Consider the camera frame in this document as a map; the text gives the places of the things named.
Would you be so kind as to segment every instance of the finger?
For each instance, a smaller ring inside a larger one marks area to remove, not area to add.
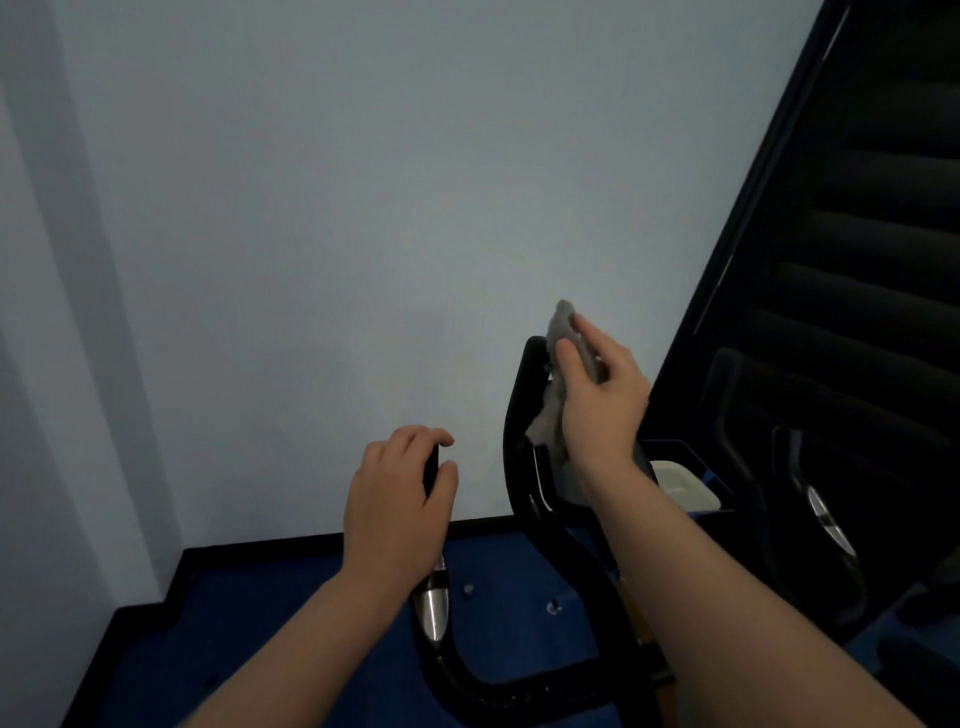
[[[433,486],[433,493],[427,499],[424,510],[435,523],[444,525],[450,523],[453,514],[453,501],[457,497],[457,486],[460,484],[460,470],[453,460],[447,460],[437,471],[437,482]]]
[[[561,339],[557,342],[557,363],[560,365],[560,371],[564,373],[566,388],[571,392],[593,383],[590,381],[587,370],[584,369],[580,352],[569,339]]]
[[[589,322],[582,314],[578,313],[573,317],[573,327],[588,344],[597,350],[608,369],[610,369],[611,376],[636,368],[633,355],[625,347],[617,344],[612,336]]]
[[[407,425],[395,429],[394,434],[390,436],[390,440],[387,442],[387,447],[384,448],[383,455],[386,457],[399,457],[407,451],[413,439],[425,430],[426,427],[423,425]]]
[[[437,445],[449,448],[453,445],[453,435],[442,427],[424,429],[418,432],[411,441],[410,447],[407,448],[407,455],[422,465],[426,462],[427,458],[430,457],[430,453],[433,452],[433,448]]]
[[[383,457],[383,450],[386,447],[387,444],[382,441],[367,445],[363,451],[363,460],[360,461],[360,467],[368,468],[380,462],[380,458]]]

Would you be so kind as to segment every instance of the baseboard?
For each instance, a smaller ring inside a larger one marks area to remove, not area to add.
[[[514,516],[454,521],[446,538],[463,539],[493,536],[519,530]],[[244,544],[202,546],[187,548],[180,557],[177,571],[163,601],[120,607],[113,613],[107,632],[100,640],[86,674],[77,688],[63,728],[85,728],[93,725],[97,709],[107,692],[113,671],[120,661],[124,647],[144,632],[169,626],[180,618],[180,608],[186,599],[190,579],[203,571],[224,567],[263,564],[301,556],[326,556],[344,549],[344,535],[330,533],[322,536],[300,536],[292,539],[253,541]]]

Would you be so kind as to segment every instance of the person's left hand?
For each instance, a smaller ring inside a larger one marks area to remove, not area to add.
[[[344,514],[344,577],[366,584],[399,609],[433,570],[457,495],[457,464],[440,466],[430,498],[423,466],[434,446],[453,445],[444,429],[401,427],[367,445]]]

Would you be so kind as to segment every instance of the left arm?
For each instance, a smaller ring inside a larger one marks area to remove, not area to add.
[[[457,491],[445,462],[433,494],[423,466],[445,430],[411,426],[371,443],[350,484],[344,565],[184,728],[306,728],[323,722],[340,690],[434,567]]]

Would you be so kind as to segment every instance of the blue floor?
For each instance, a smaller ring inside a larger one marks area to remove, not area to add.
[[[596,655],[576,594],[521,534],[447,543],[453,634],[482,680],[502,682]],[[128,644],[95,725],[171,728],[230,677],[340,567],[340,556],[196,575],[180,620]],[[467,597],[463,587],[472,584]],[[556,599],[558,614],[546,610]],[[327,726],[457,726],[423,681],[409,607],[344,689]],[[618,726],[607,706],[555,725]]]

